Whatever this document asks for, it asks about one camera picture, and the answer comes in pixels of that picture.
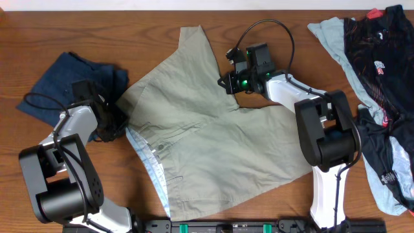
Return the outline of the khaki green shorts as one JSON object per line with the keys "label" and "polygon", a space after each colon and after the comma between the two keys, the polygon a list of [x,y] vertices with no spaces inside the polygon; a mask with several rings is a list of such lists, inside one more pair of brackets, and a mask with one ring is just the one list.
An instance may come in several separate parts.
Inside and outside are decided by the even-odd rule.
{"label": "khaki green shorts", "polygon": [[127,138],[173,221],[216,214],[309,173],[294,113],[242,108],[219,87],[201,27],[183,27],[178,49],[128,88],[118,107]]}

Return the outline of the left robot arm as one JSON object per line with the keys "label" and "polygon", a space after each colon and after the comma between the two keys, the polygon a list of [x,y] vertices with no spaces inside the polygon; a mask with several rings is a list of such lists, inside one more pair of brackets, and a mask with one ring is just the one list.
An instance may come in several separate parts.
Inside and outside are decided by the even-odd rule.
{"label": "left robot arm", "polygon": [[19,154],[35,216],[61,224],[64,232],[143,232],[129,208],[104,196],[85,149],[90,138],[110,142],[120,137],[128,117],[92,81],[74,82],[72,91],[75,101],[58,105],[60,119],[52,133]]}

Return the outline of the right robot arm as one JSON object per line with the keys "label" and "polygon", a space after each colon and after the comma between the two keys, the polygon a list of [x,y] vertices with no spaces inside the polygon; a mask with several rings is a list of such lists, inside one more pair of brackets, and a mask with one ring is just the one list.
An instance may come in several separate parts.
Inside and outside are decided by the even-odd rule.
{"label": "right robot arm", "polygon": [[322,232],[345,231],[345,180],[360,143],[345,94],[313,89],[277,70],[266,43],[234,47],[226,58],[234,69],[217,83],[227,94],[262,94],[295,114],[300,148],[312,166],[311,218]]}

